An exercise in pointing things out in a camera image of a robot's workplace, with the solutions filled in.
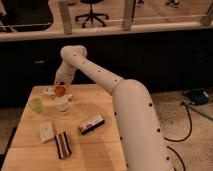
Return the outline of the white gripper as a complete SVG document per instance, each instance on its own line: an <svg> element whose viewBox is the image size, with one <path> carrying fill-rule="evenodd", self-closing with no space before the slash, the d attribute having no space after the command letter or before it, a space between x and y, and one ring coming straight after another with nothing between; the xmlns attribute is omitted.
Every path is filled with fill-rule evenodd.
<svg viewBox="0 0 213 171"><path fill-rule="evenodd" d="M75 75L75 68L68 65L61 65L55 74L55 80L54 85L60 85L61 83L64 83L66 86L72 83Z"/></svg>

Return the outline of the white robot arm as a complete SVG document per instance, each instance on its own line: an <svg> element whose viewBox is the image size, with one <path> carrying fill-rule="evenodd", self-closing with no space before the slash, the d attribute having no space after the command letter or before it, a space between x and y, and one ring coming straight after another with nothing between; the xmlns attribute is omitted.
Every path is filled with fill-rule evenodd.
<svg viewBox="0 0 213 171"><path fill-rule="evenodd" d="M70 84L79 69L112 96L128 171L174 171L160 123L147 88L87 59L82 45L64 46L55 84Z"/></svg>

